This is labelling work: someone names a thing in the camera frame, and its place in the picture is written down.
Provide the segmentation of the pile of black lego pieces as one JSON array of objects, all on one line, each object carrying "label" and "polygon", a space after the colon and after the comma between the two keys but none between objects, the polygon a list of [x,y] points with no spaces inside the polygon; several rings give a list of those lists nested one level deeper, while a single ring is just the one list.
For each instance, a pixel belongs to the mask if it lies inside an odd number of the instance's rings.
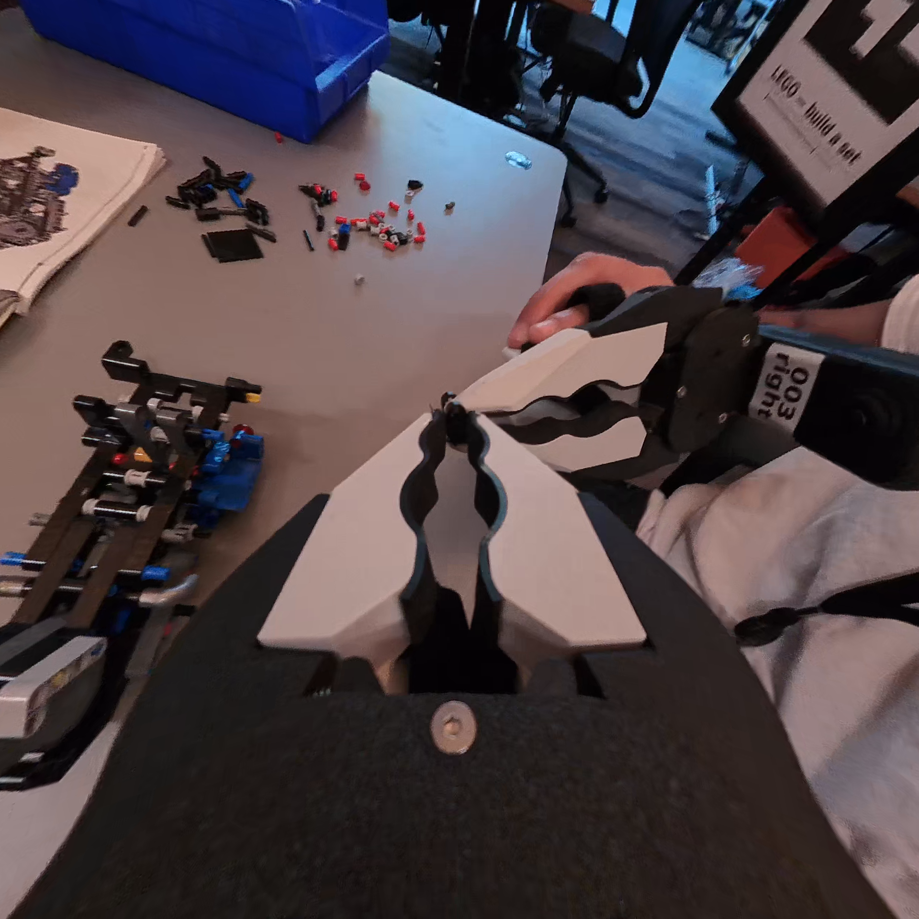
[{"label": "pile of black lego pieces", "polygon": [[204,169],[179,183],[173,194],[165,196],[167,205],[176,211],[191,213],[199,224],[215,224],[224,219],[239,218],[256,238],[275,244],[267,205],[251,197],[255,176],[246,171],[225,172],[208,156],[202,158]]}]

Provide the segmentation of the white lego instruction booklet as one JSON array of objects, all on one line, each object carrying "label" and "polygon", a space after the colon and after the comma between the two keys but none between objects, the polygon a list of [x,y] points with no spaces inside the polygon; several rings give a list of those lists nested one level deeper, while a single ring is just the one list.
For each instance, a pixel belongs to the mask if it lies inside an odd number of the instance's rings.
[{"label": "white lego instruction booklet", "polygon": [[88,247],[166,164],[163,151],[1,110],[1,324]]}]

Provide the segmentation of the blue plastic storage bin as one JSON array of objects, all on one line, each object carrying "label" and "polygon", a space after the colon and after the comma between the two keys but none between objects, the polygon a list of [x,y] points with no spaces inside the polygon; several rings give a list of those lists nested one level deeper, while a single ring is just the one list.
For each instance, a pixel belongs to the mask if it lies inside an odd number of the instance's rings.
[{"label": "blue plastic storage bin", "polygon": [[43,38],[310,143],[390,49],[384,1],[23,1]]}]

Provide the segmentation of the person's white shirt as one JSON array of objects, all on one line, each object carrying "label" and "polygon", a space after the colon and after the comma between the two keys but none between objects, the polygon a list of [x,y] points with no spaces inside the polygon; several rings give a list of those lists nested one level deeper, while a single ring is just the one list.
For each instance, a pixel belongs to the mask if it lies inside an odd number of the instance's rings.
[{"label": "person's white shirt", "polygon": [[[653,491],[637,535],[732,628],[917,572],[917,493],[797,448],[734,481]],[[917,626],[819,614],[743,654],[844,847],[892,913],[917,917]]]}]

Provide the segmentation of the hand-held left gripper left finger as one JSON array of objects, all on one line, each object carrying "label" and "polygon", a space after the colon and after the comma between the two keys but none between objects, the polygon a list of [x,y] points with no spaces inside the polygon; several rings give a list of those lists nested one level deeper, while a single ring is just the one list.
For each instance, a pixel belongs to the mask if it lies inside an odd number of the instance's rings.
[{"label": "hand-held left gripper left finger", "polygon": [[422,415],[328,495],[258,634],[265,647],[398,658],[435,618],[424,522],[447,446],[441,411]]}]

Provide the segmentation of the partly built black lego model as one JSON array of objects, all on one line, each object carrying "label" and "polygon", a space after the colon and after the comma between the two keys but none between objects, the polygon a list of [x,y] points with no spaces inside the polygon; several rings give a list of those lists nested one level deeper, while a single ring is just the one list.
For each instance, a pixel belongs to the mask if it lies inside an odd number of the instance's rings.
[{"label": "partly built black lego model", "polygon": [[132,385],[115,402],[78,395],[91,455],[29,550],[2,554],[1,789],[59,781],[146,678],[175,622],[195,613],[198,544],[243,512],[264,438],[231,426],[258,404],[244,379],[197,381],[151,370],[127,341],[101,363]]}]

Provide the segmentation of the blue crinkled wrapper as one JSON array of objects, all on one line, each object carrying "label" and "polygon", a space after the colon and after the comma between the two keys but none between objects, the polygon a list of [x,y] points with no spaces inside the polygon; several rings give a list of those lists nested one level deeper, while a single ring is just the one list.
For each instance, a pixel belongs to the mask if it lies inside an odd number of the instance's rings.
[{"label": "blue crinkled wrapper", "polygon": [[700,272],[691,286],[720,290],[724,303],[750,303],[761,292],[756,282],[763,271],[762,266],[749,264],[741,258],[721,258]]}]

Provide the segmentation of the person's right forearm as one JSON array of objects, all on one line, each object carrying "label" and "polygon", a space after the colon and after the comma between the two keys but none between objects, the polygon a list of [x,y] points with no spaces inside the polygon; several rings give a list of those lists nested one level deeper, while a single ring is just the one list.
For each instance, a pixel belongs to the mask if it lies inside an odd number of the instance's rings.
[{"label": "person's right forearm", "polygon": [[762,325],[782,326],[858,346],[918,355],[917,275],[904,282],[889,301],[833,309],[790,310],[770,306],[758,311],[757,315]]}]

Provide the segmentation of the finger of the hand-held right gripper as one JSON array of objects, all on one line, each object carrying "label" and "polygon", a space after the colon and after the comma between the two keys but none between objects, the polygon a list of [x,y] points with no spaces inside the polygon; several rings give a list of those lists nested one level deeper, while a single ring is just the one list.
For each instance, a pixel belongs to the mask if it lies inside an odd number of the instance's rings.
[{"label": "finger of the hand-held right gripper", "polygon": [[637,457],[647,431],[637,409],[604,403],[569,419],[544,417],[513,426],[513,438],[553,470],[574,473]]},{"label": "finger of the hand-held right gripper", "polygon": [[566,329],[492,370],[457,401],[467,411],[515,413],[595,383],[636,387],[660,360],[666,331],[657,324],[593,337],[586,329]]}]

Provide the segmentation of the black metal stand bars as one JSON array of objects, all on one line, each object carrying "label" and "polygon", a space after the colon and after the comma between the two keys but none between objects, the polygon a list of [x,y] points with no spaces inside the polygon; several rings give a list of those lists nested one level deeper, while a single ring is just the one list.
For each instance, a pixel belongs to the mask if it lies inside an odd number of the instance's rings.
[{"label": "black metal stand bars", "polygon": [[827,216],[820,226],[808,224],[772,191],[763,178],[735,206],[716,213],[714,229],[674,282],[693,284],[720,261],[736,258],[759,270],[752,283],[760,291],[770,286],[784,290],[848,258],[842,243],[861,226],[897,228],[917,222],[917,179],[894,196],[863,202],[842,216]]}]

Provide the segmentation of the pile of red grey lego pieces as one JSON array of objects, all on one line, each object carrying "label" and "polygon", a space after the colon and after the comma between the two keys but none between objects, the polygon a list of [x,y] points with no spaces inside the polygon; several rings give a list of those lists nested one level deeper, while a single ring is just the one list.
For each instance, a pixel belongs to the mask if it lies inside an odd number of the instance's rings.
[{"label": "pile of red grey lego pieces", "polygon": [[372,185],[366,173],[357,171],[352,185],[354,194],[350,197],[336,186],[317,181],[297,186],[313,214],[314,228],[308,232],[314,243],[322,237],[331,252],[340,254],[362,235],[389,253],[408,247],[420,249],[427,243],[427,226],[416,214],[414,199],[408,200],[404,194],[402,199],[377,208],[370,205]]}]

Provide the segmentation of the black framed white sign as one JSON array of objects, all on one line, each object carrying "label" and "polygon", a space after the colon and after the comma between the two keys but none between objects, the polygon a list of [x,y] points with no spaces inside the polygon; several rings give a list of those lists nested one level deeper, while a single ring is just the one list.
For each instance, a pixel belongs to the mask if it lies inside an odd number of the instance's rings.
[{"label": "black framed white sign", "polygon": [[918,3],[785,3],[712,110],[813,214],[899,192],[917,177]]}]

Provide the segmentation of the person's right hand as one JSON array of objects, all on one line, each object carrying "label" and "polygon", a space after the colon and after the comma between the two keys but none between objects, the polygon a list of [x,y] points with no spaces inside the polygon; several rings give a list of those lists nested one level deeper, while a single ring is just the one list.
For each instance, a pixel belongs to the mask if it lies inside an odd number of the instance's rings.
[{"label": "person's right hand", "polygon": [[508,334],[506,346],[520,350],[526,344],[537,345],[566,329],[586,324],[587,308],[583,304],[571,305],[571,298],[580,288],[600,284],[616,285],[630,296],[653,287],[670,287],[673,282],[659,267],[595,252],[582,253],[527,300]]}]

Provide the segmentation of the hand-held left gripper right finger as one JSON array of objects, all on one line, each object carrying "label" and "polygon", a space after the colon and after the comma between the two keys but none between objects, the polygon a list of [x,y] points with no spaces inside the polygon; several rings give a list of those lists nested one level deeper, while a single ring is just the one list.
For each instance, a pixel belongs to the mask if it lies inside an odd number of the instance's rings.
[{"label": "hand-held left gripper right finger", "polygon": [[618,519],[479,413],[467,416],[477,555],[472,633],[509,657],[642,646],[647,633],[594,521]]}]

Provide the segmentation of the black office chair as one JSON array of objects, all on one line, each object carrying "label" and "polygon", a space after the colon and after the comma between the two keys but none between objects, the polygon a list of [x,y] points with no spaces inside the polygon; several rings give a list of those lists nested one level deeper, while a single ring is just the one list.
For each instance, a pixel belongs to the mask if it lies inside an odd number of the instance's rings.
[{"label": "black office chair", "polygon": [[571,145],[566,134],[575,104],[582,100],[618,110],[632,121],[641,120],[655,101],[701,1],[635,2],[628,32],[610,19],[571,13],[560,37],[546,52],[549,77],[540,88],[545,101],[558,97],[560,111],[545,141],[561,151],[569,167],[594,182],[593,201],[603,205],[609,186]]}]

